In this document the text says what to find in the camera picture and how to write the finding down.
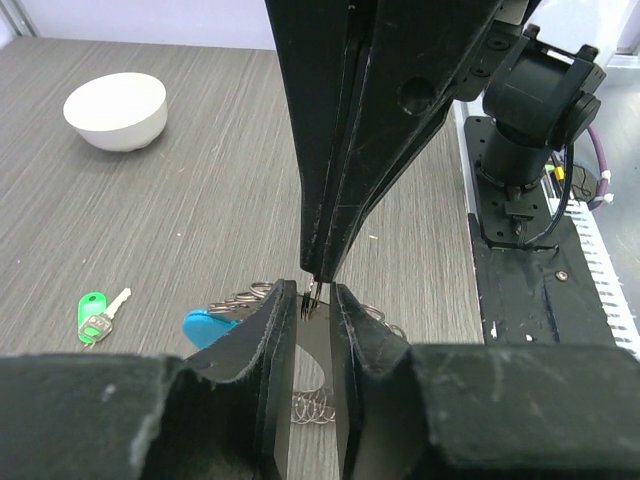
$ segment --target gray wooden table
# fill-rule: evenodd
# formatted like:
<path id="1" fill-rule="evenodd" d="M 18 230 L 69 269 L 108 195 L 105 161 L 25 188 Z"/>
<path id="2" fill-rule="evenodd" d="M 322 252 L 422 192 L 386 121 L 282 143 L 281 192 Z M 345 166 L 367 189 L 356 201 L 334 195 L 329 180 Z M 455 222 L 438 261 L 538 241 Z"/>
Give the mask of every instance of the gray wooden table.
<path id="1" fill-rule="evenodd" d="M 275 53 L 18 39 L 0 68 L 0 353 L 83 351 L 80 297 L 131 287 L 93 352 L 184 357 L 188 311 L 252 281 L 308 280 Z M 62 105 L 121 71 L 165 83 L 169 122 L 146 149 L 111 154 L 78 137 Z M 366 222 L 340 281 L 411 341 L 481 340 L 451 120 Z M 308 362 L 297 375 L 319 382 Z M 333 426 L 292 435 L 290 478 L 337 478 Z"/>

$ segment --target round hole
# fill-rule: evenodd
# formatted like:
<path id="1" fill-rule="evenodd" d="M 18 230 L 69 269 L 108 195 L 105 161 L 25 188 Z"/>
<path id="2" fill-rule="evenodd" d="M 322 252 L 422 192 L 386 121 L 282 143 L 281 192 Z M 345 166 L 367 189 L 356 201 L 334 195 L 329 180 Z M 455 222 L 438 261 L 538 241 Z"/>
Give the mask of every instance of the round hole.
<path id="1" fill-rule="evenodd" d="M 414 77 L 400 89 L 398 105 L 409 115 L 420 115 L 434 97 L 433 87 L 426 78 Z"/>

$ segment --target green keychain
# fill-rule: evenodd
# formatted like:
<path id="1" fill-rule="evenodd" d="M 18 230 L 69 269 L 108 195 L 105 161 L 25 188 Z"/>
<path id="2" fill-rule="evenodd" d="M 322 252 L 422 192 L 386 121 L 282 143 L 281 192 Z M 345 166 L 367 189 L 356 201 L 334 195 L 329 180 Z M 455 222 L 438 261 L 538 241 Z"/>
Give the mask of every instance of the green keychain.
<path id="1" fill-rule="evenodd" d="M 107 297 L 100 292 L 87 293 L 78 302 L 78 328 L 91 315 L 99 315 L 107 309 Z M 97 336 L 100 332 L 94 328 L 88 328 L 86 332 L 91 336 Z M 85 335 L 78 334 L 78 338 L 84 343 L 93 343 L 93 341 Z"/>

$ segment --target table surface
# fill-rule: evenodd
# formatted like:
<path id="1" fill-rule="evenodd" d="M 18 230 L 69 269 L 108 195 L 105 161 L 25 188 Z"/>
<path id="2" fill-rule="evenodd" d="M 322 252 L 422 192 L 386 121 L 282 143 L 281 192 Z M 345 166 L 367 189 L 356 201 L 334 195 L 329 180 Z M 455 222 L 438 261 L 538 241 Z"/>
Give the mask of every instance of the table surface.
<path id="1" fill-rule="evenodd" d="M 308 281 L 274 52 L 25 38 L 0 51 L 0 68 L 0 353 L 82 352 L 80 297 L 130 287 L 92 351 L 184 357 L 188 311 L 253 281 Z M 62 116 L 75 88 L 120 71 L 168 91 L 166 130 L 129 154 L 91 147 Z M 481 341 L 464 192 L 450 118 L 340 273 L 413 342 Z M 297 386 L 319 381 L 312 367 L 297 365 Z M 338 478 L 334 441 L 332 425 L 293 426 L 290 478 Z"/>

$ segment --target purple cable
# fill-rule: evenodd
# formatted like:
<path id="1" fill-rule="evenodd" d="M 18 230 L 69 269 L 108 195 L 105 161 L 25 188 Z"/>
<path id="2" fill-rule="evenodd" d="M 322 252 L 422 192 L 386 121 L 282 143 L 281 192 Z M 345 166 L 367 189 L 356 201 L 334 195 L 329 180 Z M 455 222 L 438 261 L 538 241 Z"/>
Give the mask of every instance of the purple cable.
<path id="1" fill-rule="evenodd" d="M 609 180 L 602 178 L 602 173 L 609 170 L 609 166 L 607 165 L 607 157 L 604 155 L 604 148 L 602 148 L 602 142 L 600 141 L 598 132 L 591 125 L 587 127 L 587 132 L 589 132 L 589 136 L 593 142 L 593 148 L 596 151 L 596 158 L 598 159 L 598 168 L 600 169 L 600 180 L 598 181 L 596 196 L 594 197 L 599 200 L 595 200 L 589 205 L 589 210 L 595 210 L 602 205 L 601 199 L 606 195 L 607 190 L 609 189 Z"/>

